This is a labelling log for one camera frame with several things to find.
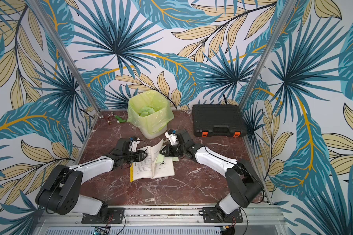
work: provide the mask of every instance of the metal frame pole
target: metal frame pole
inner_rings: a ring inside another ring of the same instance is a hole
[[[68,53],[66,46],[64,45],[63,41],[61,40],[59,34],[55,30],[55,27],[52,26],[52,22],[49,17],[47,17],[47,13],[42,7],[39,0],[28,0],[27,1],[34,11],[34,14],[37,16],[38,20],[40,21],[41,25],[43,26],[44,30],[47,32],[48,36],[51,38],[52,42],[54,43],[56,49],[59,51],[59,54],[64,59],[64,62],[70,69],[72,75],[77,80],[78,84],[81,87],[81,90],[85,93],[88,101],[90,102],[91,106],[94,110],[99,113],[100,108],[95,100],[95,98],[91,95],[88,86],[84,82],[80,71],[76,67],[76,64],[73,62],[72,57]]]
[[[274,26],[273,32],[268,39],[267,45],[265,46],[264,51],[263,51],[262,55],[260,56],[259,63],[257,64],[254,72],[252,73],[252,76],[247,84],[247,88],[245,90],[245,93],[243,94],[242,99],[240,100],[240,103],[239,103],[240,110],[243,110],[247,99],[251,95],[251,92],[256,84],[257,78],[259,77],[260,72],[261,72],[262,68],[264,67],[265,61],[268,59],[269,54],[271,54],[273,47],[276,44],[277,39],[280,36],[280,34],[284,28],[284,25],[286,24],[287,19],[289,18],[296,2],[297,2],[297,0],[287,0],[287,2],[285,3],[285,5],[282,9],[282,12],[280,13],[279,18],[276,21],[276,25]]]

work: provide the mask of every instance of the green sticky note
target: green sticky note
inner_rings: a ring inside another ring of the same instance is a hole
[[[159,163],[159,162],[163,162],[163,159],[165,158],[165,156],[163,156],[162,154],[158,154],[158,157],[157,157],[157,160],[155,161],[156,163]]]

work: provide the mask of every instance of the black cable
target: black cable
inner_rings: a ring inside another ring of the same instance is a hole
[[[225,105],[227,105],[225,94],[223,94],[223,96],[224,96],[224,100],[225,100]]]
[[[248,227],[248,218],[247,218],[247,214],[246,214],[246,212],[245,212],[245,210],[242,208],[242,207],[240,207],[241,209],[242,209],[242,211],[245,213],[245,215],[246,215],[246,229],[245,229],[245,231],[243,232],[243,234],[242,235],[245,235],[245,233],[246,233],[246,231],[247,231],[247,227]]]
[[[215,155],[211,154],[211,153],[207,150],[207,147],[206,147],[206,146],[204,146],[204,148],[205,148],[205,151],[207,151],[207,153],[209,153],[209,154],[212,155],[213,157],[217,157],[217,158],[219,158],[219,159],[221,159],[221,160],[223,160],[223,161],[225,161],[225,162],[228,162],[228,163],[233,164],[232,162],[229,162],[229,161],[227,161],[227,160],[225,160],[225,159],[222,159],[222,158],[220,158],[219,156],[215,156]],[[255,178],[250,172],[248,172],[247,170],[245,170],[245,169],[243,169],[241,166],[239,166],[238,163],[233,164],[233,165],[235,165],[235,166],[239,167],[240,169],[244,170],[244,171],[247,172],[250,176],[252,176],[252,178],[254,178],[254,179],[257,181],[257,183],[259,184],[260,188],[262,189],[263,198],[262,198],[262,200],[261,200],[260,202],[251,202],[251,203],[254,203],[254,204],[259,204],[259,203],[261,203],[261,202],[264,200],[264,196],[265,196],[265,191],[263,190],[262,184],[261,184],[261,183],[257,180],[257,178]]]
[[[120,230],[120,232],[118,232],[117,234],[115,234],[115,235],[118,235],[118,234],[120,234],[120,233],[123,231],[123,229],[126,227],[127,221],[126,221],[126,217],[124,216],[124,214],[118,213],[118,212],[114,212],[114,213],[115,213],[115,214],[121,214],[121,215],[123,216],[123,219],[124,219],[124,226],[123,226],[122,230]]]

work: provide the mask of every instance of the green paper scrap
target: green paper scrap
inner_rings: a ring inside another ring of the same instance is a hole
[[[158,157],[157,157],[157,160],[155,162],[156,163],[163,162],[164,158],[165,158],[165,156],[159,153]],[[171,159],[173,160],[173,162],[179,161],[179,157],[172,157]]]

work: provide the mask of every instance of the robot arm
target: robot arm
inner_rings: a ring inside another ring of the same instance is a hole
[[[70,167],[56,166],[43,184],[35,202],[46,210],[50,209],[60,215],[77,212],[103,219],[108,215],[107,204],[80,195],[81,184],[124,164],[144,160],[147,153],[136,150],[139,143],[140,140],[136,137],[121,138],[106,156]]]
[[[187,130],[169,130],[165,135],[170,144],[160,151],[161,154],[166,157],[188,157],[226,178],[230,193],[216,205],[217,216],[223,218],[222,221],[225,215],[229,215],[239,207],[247,207],[264,190],[250,162],[222,156],[202,144],[193,142]]]

